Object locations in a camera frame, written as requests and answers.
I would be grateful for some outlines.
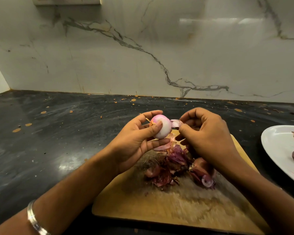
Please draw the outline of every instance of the bracelet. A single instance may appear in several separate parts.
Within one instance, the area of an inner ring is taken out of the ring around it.
[[[27,206],[27,218],[29,220],[29,222],[32,224],[32,226],[34,227],[34,229],[40,234],[40,235],[51,235],[49,232],[47,232],[46,229],[42,228],[36,218],[35,218],[35,214],[33,211],[33,203],[36,200],[31,201],[28,206]]]

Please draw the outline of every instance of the wooden cutting board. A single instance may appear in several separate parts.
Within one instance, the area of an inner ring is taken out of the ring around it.
[[[257,171],[243,148],[232,136],[241,157]],[[204,189],[186,175],[179,186],[158,188],[144,179],[149,160],[159,155],[144,154],[136,166],[117,176],[95,199],[94,215],[175,225],[204,227],[223,232],[266,234],[269,226],[247,199],[221,174],[216,189]]]

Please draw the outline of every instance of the electrical outlet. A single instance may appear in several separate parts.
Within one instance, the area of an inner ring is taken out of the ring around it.
[[[33,0],[36,6],[45,5],[97,5],[101,0]]]

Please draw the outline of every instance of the black countertop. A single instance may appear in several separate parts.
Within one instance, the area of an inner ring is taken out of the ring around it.
[[[104,148],[139,113],[161,109],[168,118],[178,119],[194,107],[221,115],[260,173],[294,197],[294,181],[271,161],[260,142],[266,128],[294,125],[294,104],[14,90],[0,94],[0,223]],[[86,228],[96,234],[221,234],[98,218],[90,209],[80,214],[66,234]]]

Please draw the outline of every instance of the white marble backsplash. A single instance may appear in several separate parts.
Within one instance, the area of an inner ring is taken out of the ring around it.
[[[0,0],[12,89],[294,103],[294,0]]]

